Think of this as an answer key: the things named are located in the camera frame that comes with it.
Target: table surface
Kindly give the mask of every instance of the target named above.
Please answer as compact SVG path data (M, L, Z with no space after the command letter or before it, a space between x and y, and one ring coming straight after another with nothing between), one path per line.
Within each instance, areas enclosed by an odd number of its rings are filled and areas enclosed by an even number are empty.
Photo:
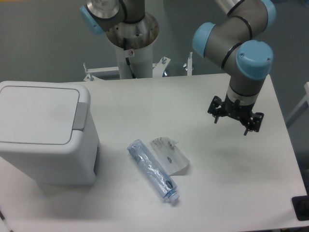
M0 206L15 232L235 232L307 226L291 198L306 191L270 77L254 112L258 133L207 113L229 76L212 74L79 83L91 93L101 149L92 186L38 185L0 158ZM174 176L177 205L161 202L126 150L168 136L191 161Z

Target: plastic bottle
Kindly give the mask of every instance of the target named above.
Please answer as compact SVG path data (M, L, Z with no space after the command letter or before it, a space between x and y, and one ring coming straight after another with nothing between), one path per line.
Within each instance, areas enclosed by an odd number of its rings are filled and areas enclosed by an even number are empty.
M177 185L141 140L135 140L127 149L164 200L172 203L179 198Z

